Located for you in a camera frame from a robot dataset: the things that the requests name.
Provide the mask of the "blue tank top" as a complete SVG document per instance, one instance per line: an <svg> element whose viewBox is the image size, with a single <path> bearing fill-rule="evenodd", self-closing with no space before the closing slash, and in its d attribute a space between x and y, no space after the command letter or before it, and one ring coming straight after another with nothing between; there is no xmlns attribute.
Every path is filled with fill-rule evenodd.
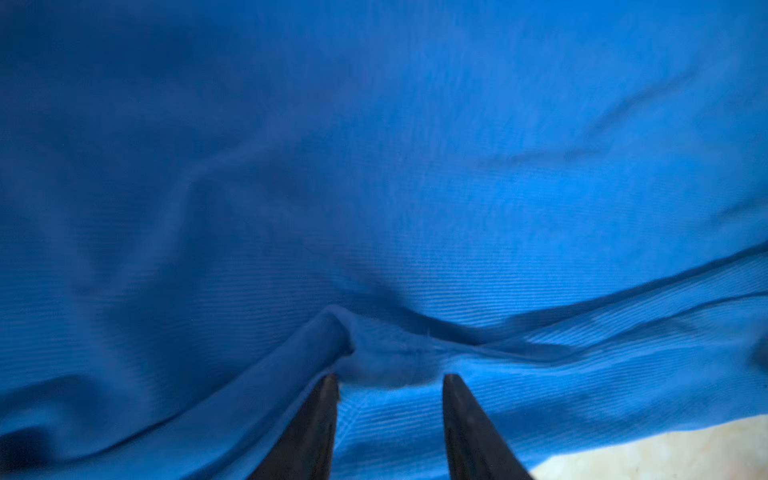
<svg viewBox="0 0 768 480"><path fill-rule="evenodd" d="M763 1L5 1L1 475L444 479L767 411Z"/></svg>

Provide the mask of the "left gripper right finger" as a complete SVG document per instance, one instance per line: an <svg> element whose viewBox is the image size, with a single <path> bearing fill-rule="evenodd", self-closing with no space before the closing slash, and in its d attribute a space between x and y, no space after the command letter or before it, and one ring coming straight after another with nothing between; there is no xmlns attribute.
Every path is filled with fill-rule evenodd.
<svg viewBox="0 0 768 480"><path fill-rule="evenodd" d="M443 379L446 457L452 480L532 480L458 374Z"/></svg>

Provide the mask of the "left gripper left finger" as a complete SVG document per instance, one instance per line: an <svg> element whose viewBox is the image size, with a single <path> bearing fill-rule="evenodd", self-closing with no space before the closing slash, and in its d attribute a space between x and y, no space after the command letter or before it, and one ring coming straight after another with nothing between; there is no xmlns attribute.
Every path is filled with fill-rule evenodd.
<svg viewBox="0 0 768 480"><path fill-rule="evenodd" d="M248 480L328 480L340 392L338 378L320 379Z"/></svg>

